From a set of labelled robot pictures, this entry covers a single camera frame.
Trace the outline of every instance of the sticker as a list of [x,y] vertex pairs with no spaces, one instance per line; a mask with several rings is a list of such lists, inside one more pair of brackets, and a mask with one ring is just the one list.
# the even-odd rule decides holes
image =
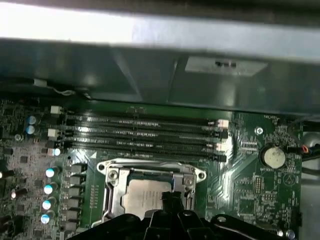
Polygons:
[[191,56],[185,66],[186,72],[252,77],[266,68],[268,63],[226,58]]

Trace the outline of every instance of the green circuit board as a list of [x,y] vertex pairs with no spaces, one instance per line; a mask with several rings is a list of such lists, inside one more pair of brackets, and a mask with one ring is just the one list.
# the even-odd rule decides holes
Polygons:
[[[287,154],[285,165],[279,169],[272,169],[265,166],[259,159],[261,149],[269,144],[277,146],[294,146],[293,139],[287,133],[287,123],[284,116],[266,115],[256,113],[242,113],[231,111],[220,111],[211,109],[195,109],[175,106],[156,106],[118,102],[99,101],[53,101],[54,105],[60,105],[65,110],[65,119],[77,122],[79,128],[94,128],[95,132],[103,138],[106,128],[101,126],[101,118],[107,118],[110,113],[123,115],[128,118],[139,119],[141,116],[158,116],[167,119],[197,119],[197,120],[228,120],[228,138],[224,144],[228,146],[225,152],[226,161],[218,162],[205,157],[181,157],[165,154],[149,154],[145,158],[154,160],[171,160],[191,164],[201,170],[205,170],[207,178],[196,186],[195,210],[197,213],[210,220],[216,214],[228,214],[240,218],[248,223],[257,225],[267,230],[276,229],[281,225],[295,231],[298,235],[300,196],[301,196],[301,157],[295,154]],[[99,162],[124,157],[119,150],[111,151],[101,148],[101,136],[93,137],[95,143],[84,144],[73,143],[67,147],[65,152],[59,156],[47,156],[42,153],[46,147],[48,128],[67,128],[67,124],[60,126],[43,120],[39,134],[31,137],[24,133],[26,128],[25,119],[29,115],[45,117],[50,115],[51,100],[39,101],[39,106],[29,109],[20,106],[19,103],[2,101],[1,112],[4,109],[14,109],[9,117],[2,114],[2,122],[6,122],[3,147],[13,147],[14,155],[7,156],[7,168],[19,169],[19,174],[6,184],[6,190],[0,210],[2,214],[17,213],[18,206],[24,205],[26,215],[25,233],[17,235],[16,239],[31,239],[42,236],[39,239],[49,239],[46,236],[54,235],[57,239],[66,239],[78,232],[90,228],[91,224],[101,219],[104,204],[105,176],[100,174],[96,166]],[[97,122],[82,121],[83,114],[94,113],[99,115]],[[13,133],[20,131],[25,136],[23,141],[16,142]],[[296,135],[300,138],[302,129],[297,130]],[[18,163],[21,154],[28,155],[32,162],[21,167]],[[66,222],[67,208],[64,200],[68,198],[67,185],[69,179],[68,166],[75,163],[86,163],[85,192],[83,193],[83,204],[81,205],[81,216],[79,228],[76,232],[64,232],[61,226]],[[59,200],[58,206],[54,209],[56,218],[49,225],[40,223],[41,202],[46,198],[42,189],[34,185],[35,180],[41,180],[43,184],[48,180],[45,177],[45,170],[49,166],[59,166],[61,174],[50,181],[54,181],[61,188],[54,193]],[[13,185],[28,187],[29,193],[26,198],[10,202],[6,195]]]

